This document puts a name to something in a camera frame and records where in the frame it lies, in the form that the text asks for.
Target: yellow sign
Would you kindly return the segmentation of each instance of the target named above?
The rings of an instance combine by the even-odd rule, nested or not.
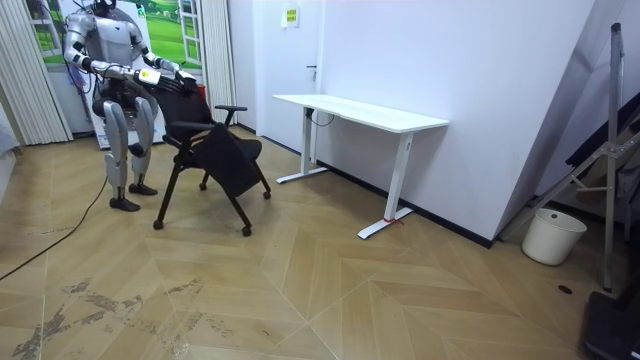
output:
[[[287,10],[287,22],[296,22],[297,11],[295,9]]]

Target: white curtain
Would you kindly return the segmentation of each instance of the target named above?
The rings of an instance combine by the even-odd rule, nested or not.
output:
[[[200,0],[198,7],[207,100],[214,112],[214,119],[224,121],[226,111],[214,110],[213,106],[236,105],[227,0]],[[232,123],[236,122],[237,117],[234,117]]]
[[[72,140],[24,0],[1,0],[0,85],[26,145]]]

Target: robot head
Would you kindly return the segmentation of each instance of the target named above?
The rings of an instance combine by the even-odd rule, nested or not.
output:
[[[117,0],[94,0],[91,8],[93,9],[93,14],[99,17],[107,17],[111,10],[116,8]]]

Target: window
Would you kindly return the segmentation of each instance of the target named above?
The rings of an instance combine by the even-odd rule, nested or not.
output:
[[[27,8],[45,62],[57,62],[62,56],[58,34],[63,27],[58,0],[27,0]]]
[[[180,2],[180,25],[182,41],[187,61],[202,65],[200,60],[200,34],[198,29],[198,10],[196,0],[178,0]]]

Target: black office chair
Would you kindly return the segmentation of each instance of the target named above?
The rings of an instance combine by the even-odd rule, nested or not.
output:
[[[200,190],[206,190],[209,177],[215,179],[244,222],[242,235],[250,236],[251,221],[236,198],[262,181],[266,190],[263,196],[269,199],[271,188],[256,162],[262,151],[262,143],[258,140],[240,139],[227,129],[235,112],[246,111],[247,108],[216,106],[216,109],[227,111],[223,125],[213,120],[211,110],[198,93],[185,95],[154,90],[152,94],[165,118],[167,134],[163,139],[178,149],[178,154],[173,158],[169,185],[153,228],[160,230],[164,226],[164,217],[178,175],[186,169],[202,169],[205,175],[200,183]],[[198,136],[204,131],[209,133]]]

